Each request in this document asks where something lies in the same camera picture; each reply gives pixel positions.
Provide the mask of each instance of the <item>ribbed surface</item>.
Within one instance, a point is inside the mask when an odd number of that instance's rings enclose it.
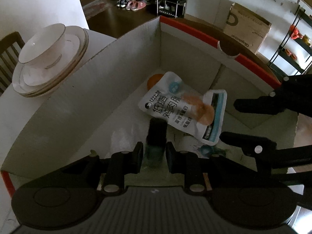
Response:
[[[14,234],[291,234],[288,226],[247,230],[234,226],[210,207],[204,197],[186,194],[181,187],[130,187],[121,196],[103,200],[86,221],[64,230],[34,230],[21,226]]]

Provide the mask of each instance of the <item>wooden chair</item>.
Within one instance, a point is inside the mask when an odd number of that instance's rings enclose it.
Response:
[[[12,74],[18,62],[19,51],[15,42],[21,49],[25,42],[18,32],[13,32],[0,40],[0,93],[12,82]]]

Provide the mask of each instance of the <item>slipper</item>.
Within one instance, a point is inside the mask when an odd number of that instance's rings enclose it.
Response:
[[[135,1],[128,2],[126,10],[128,10],[128,11],[131,10],[131,8],[133,7],[134,3],[135,3]]]
[[[131,10],[132,11],[136,11],[138,9],[138,2],[137,1],[134,1],[133,2],[133,6],[131,7]]]
[[[132,7],[131,10],[132,11],[138,11],[140,9],[143,9],[145,6],[146,6],[146,2],[143,2],[143,1],[137,2],[136,8]]]

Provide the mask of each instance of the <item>white wall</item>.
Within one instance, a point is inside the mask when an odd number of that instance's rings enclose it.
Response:
[[[18,31],[26,42],[39,28],[55,23],[88,29],[80,0],[0,0],[0,39]]]
[[[259,49],[261,54],[270,59],[294,21],[295,16],[293,12],[297,7],[298,1],[300,6],[307,10],[307,15],[312,14],[312,9],[302,0],[188,0],[186,13],[223,29],[231,4],[237,2],[245,6],[272,23],[272,28]],[[312,29],[304,22],[298,24],[298,29],[301,33],[312,37]],[[305,63],[305,60],[308,58],[308,53],[305,52],[301,46],[293,40],[290,40],[286,47],[297,55],[298,63],[302,68],[308,65],[308,63]],[[276,60],[275,64],[289,75],[296,72],[296,70],[281,57]]]

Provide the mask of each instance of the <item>white plate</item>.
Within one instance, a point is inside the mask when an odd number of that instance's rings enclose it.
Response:
[[[52,82],[71,65],[72,60],[78,54],[79,46],[80,41],[77,36],[66,34],[65,47],[59,61],[49,68],[34,68],[25,65],[21,72],[24,82],[29,86],[38,86]]]
[[[78,62],[76,64],[76,65],[79,65],[79,61],[83,57],[83,55],[84,55],[84,53],[88,47],[88,44],[89,44],[88,33],[83,28],[81,28],[79,26],[67,26],[65,29],[65,34],[75,35],[80,40],[80,45],[79,45],[79,50],[78,50],[78,55],[77,55]],[[23,66],[24,66],[23,64],[18,62],[16,67],[15,67],[13,77],[12,77],[13,88],[16,92],[18,92],[21,95],[24,95],[25,97],[32,97],[33,95],[37,96],[37,93],[41,92],[46,87],[46,85],[39,85],[39,86],[27,85],[23,80],[23,76],[21,75],[21,70],[22,70]],[[71,75],[77,69],[78,68],[76,66],[74,66],[73,70],[66,77]],[[54,88],[57,88],[57,87],[55,87],[57,84],[52,85],[52,87],[49,87],[47,89],[48,92],[42,91],[43,95],[46,95],[48,93],[52,93],[55,90]]]
[[[67,77],[69,77],[71,74],[73,74],[79,68],[81,68],[83,66],[83,64],[80,63],[80,60],[83,57],[83,55],[85,54],[85,52],[88,48],[88,45],[89,45],[88,33],[86,30],[84,30],[84,32],[85,32],[85,44],[84,44],[84,46],[82,46],[82,50],[81,50],[80,54],[77,56],[77,59],[75,59],[75,61],[71,65],[71,67],[68,68],[68,71],[65,71],[60,77],[58,77],[57,80],[55,80],[53,82],[53,84],[45,85],[40,91],[36,91],[35,93],[24,95],[25,97],[30,97],[30,98],[32,97],[33,98],[33,97],[40,97],[40,96],[51,94],[61,85],[61,83],[63,81],[66,80]]]

